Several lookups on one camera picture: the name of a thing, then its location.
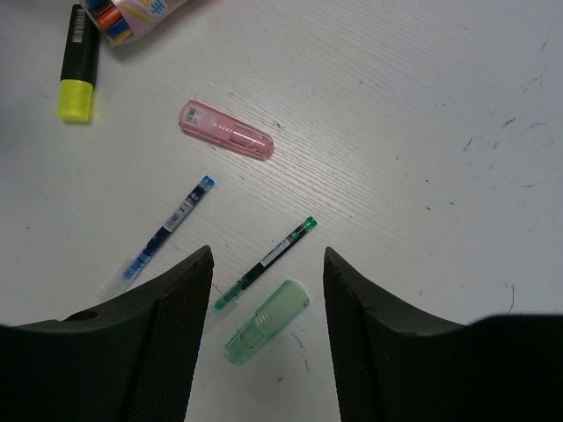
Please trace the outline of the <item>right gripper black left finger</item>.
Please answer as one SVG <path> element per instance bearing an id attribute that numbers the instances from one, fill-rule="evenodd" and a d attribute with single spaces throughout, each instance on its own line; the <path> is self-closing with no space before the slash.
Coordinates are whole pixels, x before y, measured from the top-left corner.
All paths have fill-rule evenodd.
<path id="1" fill-rule="evenodd" d="M 213 277 L 201 247 L 64 320 L 1 329 L 4 421 L 181 421 Z"/>

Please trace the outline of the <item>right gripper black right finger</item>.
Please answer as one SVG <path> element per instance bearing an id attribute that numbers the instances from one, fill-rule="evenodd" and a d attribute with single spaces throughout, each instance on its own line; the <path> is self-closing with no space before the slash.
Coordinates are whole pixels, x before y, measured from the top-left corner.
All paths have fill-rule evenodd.
<path id="1" fill-rule="evenodd" d="M 379 287 L 333 249 L 323 287 L 342 420 L 561 420 L 561 316 L 456 324 Z"/>

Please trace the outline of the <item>yellow capped black highlighter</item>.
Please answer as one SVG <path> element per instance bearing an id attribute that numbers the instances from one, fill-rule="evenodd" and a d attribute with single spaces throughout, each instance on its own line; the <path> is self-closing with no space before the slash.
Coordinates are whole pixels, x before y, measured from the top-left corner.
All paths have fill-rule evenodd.
<path id="1" fill-rule="evenodd" d="M 66 122 L 91 120 L 98 74 L 99 30 L 80 4 L 72 6 L 62 60 L 57 117 Z"/>

